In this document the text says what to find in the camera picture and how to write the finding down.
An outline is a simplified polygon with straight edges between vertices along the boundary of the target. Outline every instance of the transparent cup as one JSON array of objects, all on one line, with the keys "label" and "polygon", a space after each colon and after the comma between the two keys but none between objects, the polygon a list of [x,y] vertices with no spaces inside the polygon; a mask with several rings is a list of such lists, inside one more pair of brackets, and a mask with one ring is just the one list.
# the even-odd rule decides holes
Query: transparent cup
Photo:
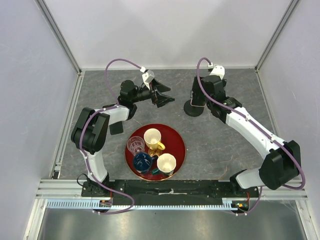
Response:
[{"label": "transparent cup", "polygon": [[145,141],[142,137],[133,136],[126,143],[126,147],[133,154],[133,156],[135,156],[145,151]]}]

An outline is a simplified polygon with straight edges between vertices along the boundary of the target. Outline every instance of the blue mug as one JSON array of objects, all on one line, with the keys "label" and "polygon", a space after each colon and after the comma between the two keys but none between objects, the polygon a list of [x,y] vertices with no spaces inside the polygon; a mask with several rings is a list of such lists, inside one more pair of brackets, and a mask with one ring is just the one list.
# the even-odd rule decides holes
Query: blue mug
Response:
[{"label": "blue mug", "polygon": [[140,152],[133,158],[133,166],[135,170],[140,174],[147,174],[152,164],[158,159],[157,155],[150,156],[145,152]]}]

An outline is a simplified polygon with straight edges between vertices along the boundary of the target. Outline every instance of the white wall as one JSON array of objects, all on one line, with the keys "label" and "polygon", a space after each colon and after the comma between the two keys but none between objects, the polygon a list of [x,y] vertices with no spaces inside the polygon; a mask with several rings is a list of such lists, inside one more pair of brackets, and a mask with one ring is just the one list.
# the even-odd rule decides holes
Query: white wall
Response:
[{"label": "white wall", "polygon": [[[82,68],[254,66],[290,0],[46,0]],[[116,68],[130,65],[118,63]]]},{"label": "white wall", "polygon": [[260,71],[281,137],[296,140],[320,224],[320,1],[300,1]]},{"label": "white wall", "polygon": [[0,239],[23,238],[76,73],[33,0],[0,7]]}]

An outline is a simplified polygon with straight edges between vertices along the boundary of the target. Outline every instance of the black wire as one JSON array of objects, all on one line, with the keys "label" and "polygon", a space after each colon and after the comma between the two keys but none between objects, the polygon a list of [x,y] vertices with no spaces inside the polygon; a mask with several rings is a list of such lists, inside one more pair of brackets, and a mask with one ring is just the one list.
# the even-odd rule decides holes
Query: black wire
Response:
[{"label": "black wire", "polygon": [[79,182],[79,178],[80,178],[81,175],[84,175],[87,179],[88,179],[88,175],[85,174],[85,173],[81,173],[81,174],[76,178],[76,183],[79,184],[81,187],[83,187],[84,185],[83,185],[83,184],[80,184],[80,182]]}]

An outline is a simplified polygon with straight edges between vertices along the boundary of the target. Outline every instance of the round red plate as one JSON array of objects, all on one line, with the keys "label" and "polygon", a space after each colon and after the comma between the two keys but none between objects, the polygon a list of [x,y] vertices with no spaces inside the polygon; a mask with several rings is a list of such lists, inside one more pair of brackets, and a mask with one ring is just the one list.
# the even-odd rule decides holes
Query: round red plate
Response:
[{"label": "round red plate", "polygon": [[[184,140],[182,137],[177,133],[176,130],[173,128],[163,125],[163,124],[148,124],[145,126],[140,127],[138,130],[136,130],[130,138],[134,136],[139,136],[141,138],[144,138],[145,131],[148,129],[158,129],[161,133],[161,142],[165,145],[165,150],[162,151],[163,154],[171,154],[176,159],[176,167],[174,169],[174,172],[171,176],[173,176],[182,166],[185,156],[186,156],[186,146],[184,143]],[[145,146],[144,151],[148,153],[148,147]],[[133,164],[134,156],[133,154],[128,150],[127,145],[125,147],[125,160],[128,164],[129,168],[134,172],[135,175],[138,177],[145,179],[147,181],[161,181],[165,180],[171,176],[165,175],[163,173],[159,173],[156,175],[152,175],[151,171],[157,167],[157,162],[154,162],[150,172],[148,174],[140,174],[136,171]]]}]

